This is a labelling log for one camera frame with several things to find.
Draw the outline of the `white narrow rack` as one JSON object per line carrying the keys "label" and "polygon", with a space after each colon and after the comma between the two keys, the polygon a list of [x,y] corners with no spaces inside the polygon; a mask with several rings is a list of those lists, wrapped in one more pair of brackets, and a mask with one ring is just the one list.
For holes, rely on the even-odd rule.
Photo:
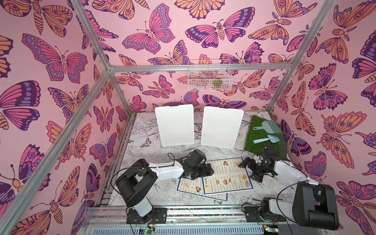
{"label": "white narrow rack", "polygon": [[205,107],[201,145],[233,149],[235,147],[244,111],[219,107]]}

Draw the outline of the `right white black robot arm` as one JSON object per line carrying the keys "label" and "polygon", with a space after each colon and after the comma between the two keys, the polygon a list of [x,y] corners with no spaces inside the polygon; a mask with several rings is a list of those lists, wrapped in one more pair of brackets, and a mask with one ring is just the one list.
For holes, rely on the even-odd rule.
{"label": "right white black robot arm", "polygon": [[260,160],[246,158],[238,167],[251,170],[251,179],[258,183],[262,183],[266,175],[280,176],[288,183],[275,198],[265,197],[260,202],[258,216],[263,221],[282,217],[301,227],[332,231],[340,227],[334,189],[280,158],[274,147],[265,147]]}

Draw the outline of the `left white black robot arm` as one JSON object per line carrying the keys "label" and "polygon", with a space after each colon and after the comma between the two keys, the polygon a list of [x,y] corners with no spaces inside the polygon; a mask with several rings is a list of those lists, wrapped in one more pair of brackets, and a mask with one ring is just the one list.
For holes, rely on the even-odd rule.
{"label": "left white black robot arm", "polygon": [[121,169],[122,174],[115,180],[114,190],[122,196],[126,206],[147,222],[155,214],[146,197],[155,183],[181,178],[193,181],[214,174],[206,155],[198,149],[178,159],[172,153],[167,156],[172,160],[170,163],[152,164],[139,159],[132,166]]}

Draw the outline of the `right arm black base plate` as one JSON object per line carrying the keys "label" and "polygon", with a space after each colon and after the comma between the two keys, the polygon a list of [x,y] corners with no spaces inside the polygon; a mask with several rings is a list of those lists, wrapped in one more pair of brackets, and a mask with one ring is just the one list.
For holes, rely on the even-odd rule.
{"label": "right arm black base plate", "polygon": [[273,214],[262,207],[246,205],[242,207],[247,222],[286,222],[286,219],[278,214]]}

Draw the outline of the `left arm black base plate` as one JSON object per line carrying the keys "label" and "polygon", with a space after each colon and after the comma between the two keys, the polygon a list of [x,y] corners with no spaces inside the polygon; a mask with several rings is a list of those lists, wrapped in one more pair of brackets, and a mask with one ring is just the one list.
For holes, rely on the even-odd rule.
{"label": "left arm black base plate", "polygon": [[165,224],[167,218],[167,208],[153,208],[145,216],[140,216],[138,212],[131,208],[128,210],[126,224]]}

